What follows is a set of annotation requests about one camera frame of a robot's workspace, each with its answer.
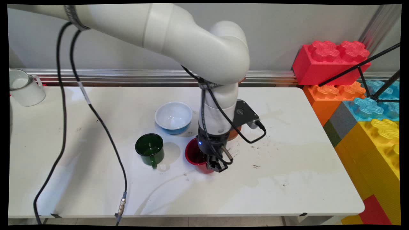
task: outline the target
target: white label on cable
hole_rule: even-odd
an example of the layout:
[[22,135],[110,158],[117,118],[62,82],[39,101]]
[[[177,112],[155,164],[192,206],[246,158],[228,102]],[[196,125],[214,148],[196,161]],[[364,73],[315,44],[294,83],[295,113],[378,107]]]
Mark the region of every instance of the white label on cable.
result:
[[82,94],[83,94],[84,97],[85,97],[85,100],[86,100],[87,103],[90,105],[90,104],[91,104],[91,101],[90,101],[90,99],[88,98],[87,92],[85,91],[84,86],[82,85],[82,82],[78,81],[78,86],[80,87],[80,89],[81,89],[81,91],[82,91]]

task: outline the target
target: floor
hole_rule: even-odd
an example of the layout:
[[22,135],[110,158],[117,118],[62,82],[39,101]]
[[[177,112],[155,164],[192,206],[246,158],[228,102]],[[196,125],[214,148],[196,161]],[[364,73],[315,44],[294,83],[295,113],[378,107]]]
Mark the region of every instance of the floor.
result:
[[[36,224],[35,219],[9,219],[9,225]],[[52,218],[45,224],[115,225],[115,218]],[[122,218],[120,226],[150,227],[259,227],[284,226],[283,218],[273,217],[150,217]]]

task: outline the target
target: red mug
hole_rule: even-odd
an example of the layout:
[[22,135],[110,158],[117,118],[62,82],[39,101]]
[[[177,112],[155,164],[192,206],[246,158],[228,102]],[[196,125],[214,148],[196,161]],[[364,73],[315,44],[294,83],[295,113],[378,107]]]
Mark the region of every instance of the red mug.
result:
[[213,170],[206,168],[206,156],[200,151],[196,138],[187,144],[184,155],[186,160],[194,165],[199,172],[205,174],[213,172]]

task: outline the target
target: mug handle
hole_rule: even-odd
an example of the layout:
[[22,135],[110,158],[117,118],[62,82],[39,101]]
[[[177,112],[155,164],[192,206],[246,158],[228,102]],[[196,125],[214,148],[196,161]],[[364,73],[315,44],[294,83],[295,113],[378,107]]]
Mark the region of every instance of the mug handle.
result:
[[36,80],[37,80],[37,84],[40,88],[43,88],[43,83],[41,82],[41,79],[39,76],[37,75],[32,75]]
[[156,166],[156,161],[155,161],[154,157],[153,157],[153,156],[150,156],[150,158],[151,158],[152,168],[156,169],[157,166]]

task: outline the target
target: black metal rod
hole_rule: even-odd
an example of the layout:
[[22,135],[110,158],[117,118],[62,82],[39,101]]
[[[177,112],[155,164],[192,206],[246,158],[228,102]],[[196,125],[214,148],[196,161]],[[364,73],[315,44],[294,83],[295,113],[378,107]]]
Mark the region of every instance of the black metal rod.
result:
[[374,59],[377,59],[378,57],[380,57],[380,56],[382,56],[382,55],[384,55],[384,54],[386,54],[386,53],[389,53],[390,51],[392,51],[392,50],[394,50],[394,49],[396,49],[396,48],[398,48],[398,47],[400,47],[400,42],[399,42],[398,44],[396,44],[396,45],[394,45],[394,46],[392,46],[392,47],[390,47],[390,48],[388,48],[388,49],[386,49],[386,50],[380,52],[379,54],[373,55],[372,57],[366,59],[365,61],[363,61],[363,62],[361,62],[361,63],[359,63],[359,64],[357,64],[357,65],[355,65],[355,66],[353,66],[353,67],[351,67],[351,68],[349,68],[349,69],[347,69],[347,70],[345,70],[345,71],[343,71],[342,73],[337,74],[337,75],[335,75],[334,77],[331,77],[330,79],[324,81],[323,83],[319,84],[318,86],[321,87],[321,86],[323,86],[323,85],[325,85],[325,84],[328,84],[328,83],[334,81],[335,79],[339,78],[340,76],[342,76],[342,75],[344,75],[344,74],[347,74],[347,73],[351,72],[352,70],[355,70],[355,69],[357,69],[358,67],[363,66],[363,65],[365,65],[366,63],[368,63],[368,62],[370,62],[370,61],[373,61]]
[[364,84],[364,87],[365,87],[366,96],[367,96],[367,97],[370,97],[371,94],[369,93],[368,86],[366,85],[366,81],[365,81],[365,78],[364,78],[364,74],[362,73],[362,70],[361,70],[361,67],[360,67],[360,66],[358,66],[358,71],[359,71],[359,74],[361,75],[362,83]]
[[380,100],[378,99],[376,100],[376,102],[398,102],[399,103],[399,100]]
[[392,84],[393,82],[395,82],[396,79],[399,78],[399,72],[400,72],[400,70],[398,70],[393,76],[391,76],[391,77],[385,82],[385,84],[384,84],[382,87],[380,87],[379,90],[376,91],[376,93],[373,94],[373,96],[374,96],[375,98],[378,98],[388,87],[390,87],[391,84]]

